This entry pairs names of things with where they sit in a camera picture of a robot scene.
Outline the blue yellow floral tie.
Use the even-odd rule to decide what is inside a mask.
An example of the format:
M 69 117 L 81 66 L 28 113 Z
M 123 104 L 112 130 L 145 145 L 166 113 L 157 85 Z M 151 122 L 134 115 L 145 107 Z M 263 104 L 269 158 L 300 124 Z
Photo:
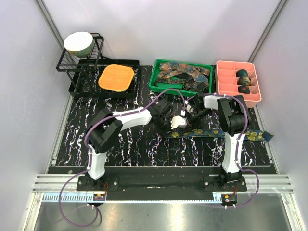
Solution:
M 225 133 L 221 129 L 194 129 L 189 132 L 172 132 L 165 136 L 168 139 L 173 138 L 225 138 Z M 274 137 L 273 134 L 263 130 L 248 129 L 244 139 L 257 142 L 269 142 Z

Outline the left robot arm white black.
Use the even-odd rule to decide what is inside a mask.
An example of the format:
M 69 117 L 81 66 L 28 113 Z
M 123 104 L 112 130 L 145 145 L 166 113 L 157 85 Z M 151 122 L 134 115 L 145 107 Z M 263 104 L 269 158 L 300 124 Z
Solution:
M 162 133 L 170 132 L 172 112 L 173 106 L 166 100 L 124 112 L 102 109 L 86 130 L 85 145 L 90 152 L 87 185 L 95 191 L 103 187 L 106 156 L 121 131 L 153 124 Z

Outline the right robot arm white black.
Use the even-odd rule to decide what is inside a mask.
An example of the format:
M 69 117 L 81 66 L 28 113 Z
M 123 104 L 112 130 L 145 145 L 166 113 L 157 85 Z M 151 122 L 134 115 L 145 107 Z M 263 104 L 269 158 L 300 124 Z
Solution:
M 222 190 L 231 190 L 241 182 L 243 170 L 240 157 L 250 120 L 243 96 L 198 93 L 187 99 L 185 104 L 188 124 L 191 126 L 196 125 L 209 110 L 218 111 L 220 128 L 225 138 L 224 158 L 220 167 L 218 184 Z

